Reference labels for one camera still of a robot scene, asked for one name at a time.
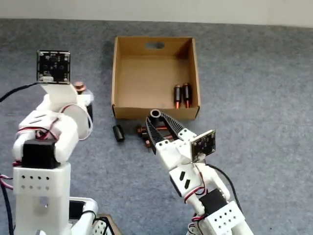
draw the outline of black and copper cylinder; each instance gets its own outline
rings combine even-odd
[[[184,99],[185,107],[190,108],[191,106],[191,86],[189,83],[184,83],[182,86],[182,97]]]
[[[174,87],[174,104],[175,104],[175,108],[179,109],[180,104],[181,104],[181,86],[180,85],[176,85]]]

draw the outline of box handle hole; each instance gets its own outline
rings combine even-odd
[[[147,49],[163,49],[165,47],[165,44],[162,42],[149,42],[146,43]]]

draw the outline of black cable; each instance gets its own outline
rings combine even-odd
[[[203,235],[203,232],[201,231],[201,228],[200,228],[200,226],[199,226],[199,222],[200,222],[201,220],[198,220],[197,221],[197,227],[198,227],[198,230],[200,231],[200,233],[201,233],[201,235]]]
[[[12,95],[13,93],[18,92],[18,91],[21,91],[21,90],[24,90],[24,89],[27,89],[27,88],[29,88],[29,87],[32,87],[32,86],[36,85],[36,84],[37,84],[37,82],[34,82],[34,83],[32,83],[32,84],[24,85],[24,86],[21,86],[21,87],[17,87],[17,88],[15,88],[15,89],[13,89],[13,90],[10,90],[8,93],[6,93],[4,96],[2,96],[2,97],[0,98],[0,103],[1,103],[2,101],[4,101],[5,99],[7,99],[7,98],[8,98],[10,95]]]
[[[106,232],[107,232],[107,229],[108,229],[108,226],[109,226],[109,219],[107,217],[101,217],[101,218],[96,218],[93,220],[93,222],[95,221],[102,221],[102,222],[105,222],[106,223],[106,227],[104,228],[104,231],[103,231],[103,235],[106,235]]]
[[[231,189],[233,190],[233,194],[234,194],[236,203],[237,203],[239,209],[241,210],[241,212],[243,212],[243,210],[242,210],[242,208],[241,208],[241,205],[240,205],[240,202],[239,202],[239,199],[238,199],[238,197],[237,197],[237,193],[236,193],[234,184],[233,184],[233,182],[230,180],[230,178],[228,177],[228,175],[226,175],[225,172],[223,172],[221,169],[217,168],[216,166],[213,166],[213,165],[211,165],[211,164],[206,164],[206,165],[208,165],[209,167],[211,167],[211,168],[217,170],[219,173],[221,173],[221,174],[228,180],[228,182],[229,182],[229,184],[230,184],[230,186],[231,186]]]
[[[3,193],[4,201],[5,201],[6,213],[8,215],[9,235],[14,235],[13,218],[12,218],[12,211],[11,211],[8,193],[6,192],[5,186],[3,184],[0,184],[0,185],[1,185],[1,190]]]
[[[97,215],[96,215],[96,213],[94,212],[94,211],[84,211],[83,213],[82,213],[82,215],[83,214],[86,214],[86,213],[93,213],[93,215],[94,215],[94,218],[96,218],[97,217]]]

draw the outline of cardboard box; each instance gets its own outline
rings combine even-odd
[[[174,86],[189,82],[192,105],[174,106]],[[112,74],[116,118],[143,119],[160,109],[175,119],[195,119],[200,109],[195,39],[189,37],[117,37]]]

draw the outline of white wall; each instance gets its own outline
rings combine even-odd
[[[0,18],[313,27],[313,0],[0,0]]]

